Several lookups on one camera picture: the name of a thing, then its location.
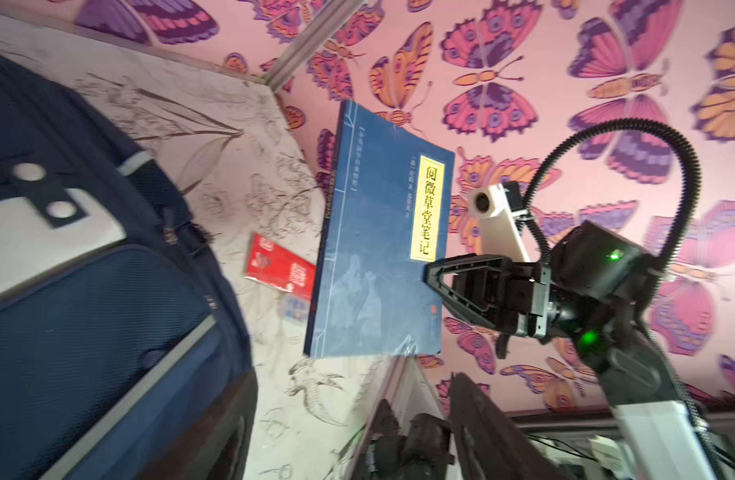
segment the white stripe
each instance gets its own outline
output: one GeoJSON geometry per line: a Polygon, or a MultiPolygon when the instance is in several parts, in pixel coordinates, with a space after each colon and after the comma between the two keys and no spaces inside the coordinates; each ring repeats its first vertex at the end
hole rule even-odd
{"type": "Polygon", "coordinates": [[[196,326],[173,350],[162,357],[162,360],[149,370],[142,379],[136,383],[132,389],[124,394],[106,415],[101,417],[87,433],[84,434],[78,442],[74,444],[63,456],[58,460],[40,480],[52,480],[64,478],[71,473],[77,464],[79,464],[93,448],[105,437],[112,429],[130,412],[130,410],[138,403],[151,388],[164,377],[164,374],[180,360],[180,358],[191,350],[191,347],[201,339],[205,333],[215,325],[215,318],[209,315],[202,323],[196,326]]]}
{"type": "Polygon", "coordinates": [[[125,177],[128,177],[134,174],[138,168],[143,167],[149,160],[152,160],[151,155],[146,150],[141,150],[125,160],[122,165],[117,167],[117,171],[125,177]]]}

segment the robotic arm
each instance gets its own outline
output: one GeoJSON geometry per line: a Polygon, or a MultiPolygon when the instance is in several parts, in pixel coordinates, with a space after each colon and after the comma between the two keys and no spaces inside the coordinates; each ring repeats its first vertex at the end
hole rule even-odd
{"type": "Polygon", "coordinates": [[[614,415],[651,478],[724,478],[706,423],[660,350],[642,315],[689,228],[698,202],[699,162],[689,142],[653,120],[612,120],[578,132],[546,158],[525,196],[516,182],[474,190],[485,255],[445,259],[427,267],[426,282],[459,319],[542,344],[573,341],[599,378],[614,415]],[[679,208],[660,255],[590,221],[552,250],[529,209],[546,173],[565,152],[614,130],[638,130],[665,141],[682,169],[679,208]],[[541,250],[529,262],[519,232],[527,226],[541,250]]]}

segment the pink wall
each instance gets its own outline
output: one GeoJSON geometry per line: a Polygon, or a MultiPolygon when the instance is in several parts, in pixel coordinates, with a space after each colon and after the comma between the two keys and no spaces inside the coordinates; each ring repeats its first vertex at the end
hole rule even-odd
{"type": "MultiPolygon", "coordinates": [[[[320,7],[307,0],[266,1],[266,11],[235,0],[200,0],[199,7],[189,0],[9,1],[216,64],[237,52],[243,60],[234,66],[256,74],[305,26],[302,9],[320,7]],[[274,5],[283,8],[274,13],[274,5]],[[142,22],[143,15],[168,18],[167,8],[194,28],[181,23],[155,32],[156,18],[142,22]],[[119,15],[137,20],[110,20],[119,15]]],[[[528,182],[573,130],[628,115],[663,120],[685,134],[704,171],[699,214],[676,280],[661,288],[649,321],[684,380],[709,396],[735,396],[735,0],[372,0],[334,40],[280,92],[307,161],[325,180],[326,131],[335,131],[342,98],[387,112],[398,128],[458,152],[448,256],[477,252],[465,193],[504,176],[528,182]],[[635,74],[636,82],[597,88],[635,74]],[[488,94],[484,102],[477,88],[488,94]]],[[[556,241],[589,217],[657,250],[659,227],[679,196],[673,157],[641,137],[596,139],[582,149],[565,155],[535,201],[547,234],[556,241]]],[[[454,319],[445,327],[442,353],[424,359],[442,395],[450,373],[464,371],[505,410],[604,401],[565,344],[515,340],[506,360],[494,360],[491,332],[454,319]]]]}

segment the blue book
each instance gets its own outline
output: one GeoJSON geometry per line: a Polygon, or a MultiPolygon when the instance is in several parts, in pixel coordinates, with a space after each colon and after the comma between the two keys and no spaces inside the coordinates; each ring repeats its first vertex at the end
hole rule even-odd
{"type": "Polygon", "coordinates": [[[453,152],[341,104],[307,355],[439,353],[442,302],[423,271],[445,256],[454,162],[453,152]]]}

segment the zipper pull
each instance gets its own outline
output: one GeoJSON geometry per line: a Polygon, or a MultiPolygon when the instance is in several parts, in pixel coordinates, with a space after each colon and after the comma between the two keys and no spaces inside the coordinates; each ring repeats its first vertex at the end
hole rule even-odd
{"type": "Polygon", "coordinates": [[[173,210],[169,206],[166,206],[162,209],[162,216],[164,217],[164,228],[162,229],[164,241],[170,245],[175,245],[178,243],[178,235],[175,234],[175,229],[173,228],[173,224],[175,223],[173,210]]]}

